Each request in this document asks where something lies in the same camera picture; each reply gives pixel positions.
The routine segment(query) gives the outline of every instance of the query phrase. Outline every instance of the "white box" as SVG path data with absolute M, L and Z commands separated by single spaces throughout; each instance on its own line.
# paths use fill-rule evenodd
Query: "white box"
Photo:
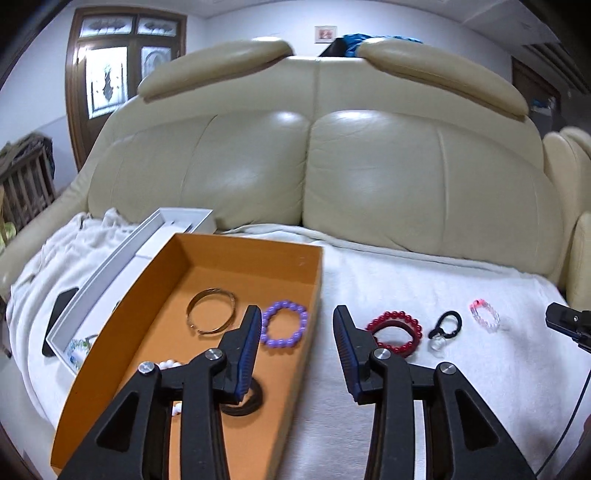
M 137 227 L 74 295 L 47 335 L 68 371 L 77 374 L 65 353 L 70 341 L 100 333 L 118 302 L 175 233 L 215 231 L 213 211 L 192 208 L 160 208 Z

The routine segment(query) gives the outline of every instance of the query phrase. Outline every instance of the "sofa cushion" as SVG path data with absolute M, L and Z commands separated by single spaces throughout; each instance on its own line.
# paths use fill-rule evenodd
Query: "sofa cushion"
M 363 244 L 548 274 L 563 237 L 544 173 L 444 122 L 341 111 L 311 129 L 304 226 Z
M 309 122 L 297 113 L 203 115 L 113 143 L 90 182 L 89 211 L 131 222 L 162 206 L 215 212 L 219 228 L 301 221 Z

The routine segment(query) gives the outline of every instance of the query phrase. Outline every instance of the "sofa armrest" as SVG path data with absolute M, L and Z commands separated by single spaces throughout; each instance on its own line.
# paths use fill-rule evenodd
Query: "sofa armrest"
M 574 229 L 566 295 L 572 308 L 591 310 L 591 212 L 583 212 Z
M 74 182 L 55 202 L 33 219 L 0 255 L 0 296 L 8 301 L 10 287 L 25 264 L 41 249 L 45 241 L 69 222 L 88 210 L 88 191 Z

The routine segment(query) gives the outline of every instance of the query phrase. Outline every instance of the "white wall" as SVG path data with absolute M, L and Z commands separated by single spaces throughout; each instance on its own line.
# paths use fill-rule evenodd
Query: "white wall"
M 276 35 L 288 41 L 297 55 L 317 56 L 327 45 L 314 43 L 315 25 L 336 25 L 339 36 L 418 38 L 511 81 L 511 55 L 468 27 L 414 8 L 366 0 L 296 0 L 244 8 L 207 20 L 207 44 Z
M 79 0 L 52 20 L 27 48 L 0 89 L 0 148 L 37 130 L 53 139 L 56 190 L 67 187 L 77 173 L 66 117 L 66 50 L 76 7 L 140 5 L 166 8 L 158 0 Z M 187 52 L 206 44 L 205 20 L 187 16 Z

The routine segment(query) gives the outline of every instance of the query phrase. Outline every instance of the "wooden crate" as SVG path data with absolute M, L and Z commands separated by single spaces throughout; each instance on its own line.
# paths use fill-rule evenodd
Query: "wooden crate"
M 48 155 L 51 142 L 42 135 L 31 134 L 0 155 L 0 235 L 8 243 L 5 222 L 11 222 L 18 233 L 56 199 Z

